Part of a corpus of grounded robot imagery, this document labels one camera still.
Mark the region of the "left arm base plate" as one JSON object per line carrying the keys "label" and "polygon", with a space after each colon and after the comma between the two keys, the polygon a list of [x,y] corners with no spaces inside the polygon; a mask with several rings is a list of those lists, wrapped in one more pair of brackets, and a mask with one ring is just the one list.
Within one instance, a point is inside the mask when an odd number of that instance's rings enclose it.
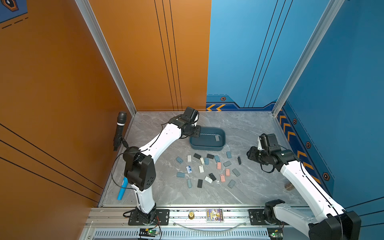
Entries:
{"label": "left arm base plate", "polygon": [[156,209],[150,214],[144,214],[139,210],[134,210],[130,213],[128,225],[129,226],[167,226],[170,219],[170,210]]}

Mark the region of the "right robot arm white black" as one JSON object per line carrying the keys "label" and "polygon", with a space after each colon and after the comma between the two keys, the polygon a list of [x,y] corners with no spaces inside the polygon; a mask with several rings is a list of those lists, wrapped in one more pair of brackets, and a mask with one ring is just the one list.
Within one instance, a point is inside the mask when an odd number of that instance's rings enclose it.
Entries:
{"label": "right robot arm white black", "polygon": [[264,208],[267,223],[286,223],[311,240],[359,239],[361,218],[354,211],[346,211],[328,195],[291,150],[283,151],[278,146],[262,150],[251,147],[247,157],[261,166],[272,165],[290,181],[314,214],[309,217],[282,200],[272,200]]}

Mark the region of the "grey green eraser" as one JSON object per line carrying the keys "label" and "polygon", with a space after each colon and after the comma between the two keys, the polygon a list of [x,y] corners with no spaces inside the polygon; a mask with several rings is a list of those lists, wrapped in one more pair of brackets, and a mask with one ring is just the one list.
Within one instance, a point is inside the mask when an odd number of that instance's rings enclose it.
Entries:
{"label": "grey green eraser", "polygon": [[227,161],[227,162],[224,162],[223,165],[225,168],[227,168],[228,166],[230,166],[232,164],[231,161]]}

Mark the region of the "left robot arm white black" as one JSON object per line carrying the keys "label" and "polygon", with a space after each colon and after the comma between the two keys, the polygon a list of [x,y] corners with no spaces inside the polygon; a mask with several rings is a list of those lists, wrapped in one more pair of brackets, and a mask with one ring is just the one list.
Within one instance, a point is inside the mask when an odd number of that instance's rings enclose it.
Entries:
{"label": "left robot arm white black", "polygon": [[123,154],[126,162],[124,176],[136,192],[137,209],[144,215],[156,210],[152,185],[157,173],[155,164],[162,153],[175,141],[200,135],[201,126],[197,125],[199,112],[184,113],[162,124],[162,130],[146,145],[129,147]]}

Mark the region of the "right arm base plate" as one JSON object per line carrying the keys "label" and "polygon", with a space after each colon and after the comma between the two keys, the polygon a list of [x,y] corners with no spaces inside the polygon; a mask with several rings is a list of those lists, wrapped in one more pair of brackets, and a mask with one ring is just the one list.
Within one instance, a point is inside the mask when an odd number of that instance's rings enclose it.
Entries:
{"label": "right arm base plate", "polygon": [[268,225],[264,215],[264,209],[249,209],[248,213],[251,226]]}

